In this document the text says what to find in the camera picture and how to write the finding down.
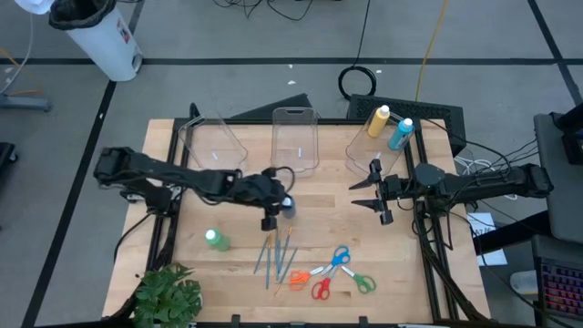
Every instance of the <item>white trash can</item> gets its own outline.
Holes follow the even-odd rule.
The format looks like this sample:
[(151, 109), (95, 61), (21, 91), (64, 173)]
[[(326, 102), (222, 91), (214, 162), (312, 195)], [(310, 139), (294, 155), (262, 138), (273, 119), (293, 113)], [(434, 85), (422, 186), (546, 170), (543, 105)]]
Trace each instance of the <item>white trash can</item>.
[(121, 82), (136, 77), (142, 64), (142, 52), (115, 7), (115, 0), (95, 0), (88, 9), (96, 12), (88, 18), (76, 19), (87, 17), (87, 2), (92, 3), (90, 0), (56, 0), (51, 6), (49, 24), (65, 30), (110, 80)]

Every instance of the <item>yellow bottle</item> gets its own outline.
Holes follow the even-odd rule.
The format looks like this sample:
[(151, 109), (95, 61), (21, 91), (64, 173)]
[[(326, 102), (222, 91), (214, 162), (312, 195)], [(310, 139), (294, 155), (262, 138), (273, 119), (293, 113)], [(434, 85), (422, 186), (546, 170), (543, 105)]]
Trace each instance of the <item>yellow bottle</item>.
[(390, 116), (391, 112), (389, 111), (388, 106), (382, 105), (377, 108), (373, 120), (371, 121), (371, 125), (368, 127), (368, 135), (372, 138), (378, 138), (381, 135), (381, 132), (383, 132), (384, 125)]

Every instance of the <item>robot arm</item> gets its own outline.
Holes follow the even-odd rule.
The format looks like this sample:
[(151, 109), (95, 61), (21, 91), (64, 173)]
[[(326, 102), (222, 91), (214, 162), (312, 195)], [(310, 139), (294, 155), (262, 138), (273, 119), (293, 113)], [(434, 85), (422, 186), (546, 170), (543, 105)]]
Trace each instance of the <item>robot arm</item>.
[(222, 202), (263, 208), (265, 218), (261, 229), (276, 228), (274, 216), (281, 203), (290, 198), (283, 185), (275, 179), (276, 168), (261, 174), (242, 177), (240, 170), (204, 169), (195, 171), (152, 159), (130, 148), (105, 148), (101, 151), (93, 176), (100, 185), (121, 186), (143, 197), (148, 211), (168, 213), (172, 203), (172, 190), (157, 187), (147, 179), (156, 179), (167, 185), (192, 189), (208, 205)]
[(523, 197), (545, 198), (553, 185), (547, 171), (537, 165), (512, 167), (509, 171), (488, 171), (468, 176), (456, 176), (426, 163), (417, 165), (414, 177), (401, 179), (396, 175), (381, 178), (381, 163), (373, 159), (368, 178), (350, 187), (350, 190), (376, 186), (375, 200), (354, 200), (361, 205), (381, 212), (381, 224), (393, 222), (388, 200), (424, 197), (431, 209), (450, 210), (459, 203), (468, 203), (508, 194)]

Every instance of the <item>keyboard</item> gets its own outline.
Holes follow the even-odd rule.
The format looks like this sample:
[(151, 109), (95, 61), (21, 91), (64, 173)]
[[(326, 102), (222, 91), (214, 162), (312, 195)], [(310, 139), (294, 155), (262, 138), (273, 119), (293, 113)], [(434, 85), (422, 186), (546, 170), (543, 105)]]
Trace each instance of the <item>keyboard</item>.
[(541, 259), (544, 306), (548, 313), (583, 320), (583, 270)]

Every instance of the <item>clear plastic bin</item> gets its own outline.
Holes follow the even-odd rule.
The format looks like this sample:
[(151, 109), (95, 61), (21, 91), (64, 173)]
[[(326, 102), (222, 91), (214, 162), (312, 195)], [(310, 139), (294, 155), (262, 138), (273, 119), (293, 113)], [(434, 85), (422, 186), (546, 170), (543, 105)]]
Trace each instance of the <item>clear plastic bin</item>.
[(296, 177), (311, 176), (319, 164), (318, 113), (312, 108), (273, 111), (271, 165), (290, 167)]
[(179, 138), (202, 169), (245, 170), (247, 150), (216, 112), (192, 119), (179, 129)]
[(373, 120), (375, 112), (374, 110), (371, 113), (371, 116), (346, 148), (346, 167), (362, 178), (368, 177), (370, 173), (369, 164), (373, 159), (381, 161), (381, 167), (383, 168), (381, 175), (386, 176), (391, 172), (394, 163), (403, 152), (402, 150), (391, 150), (388, 146), (391, 136), (403, 118), (391, 113), (381, 135), (378, 138), (371, 138), (368, 135), (368, 127)]

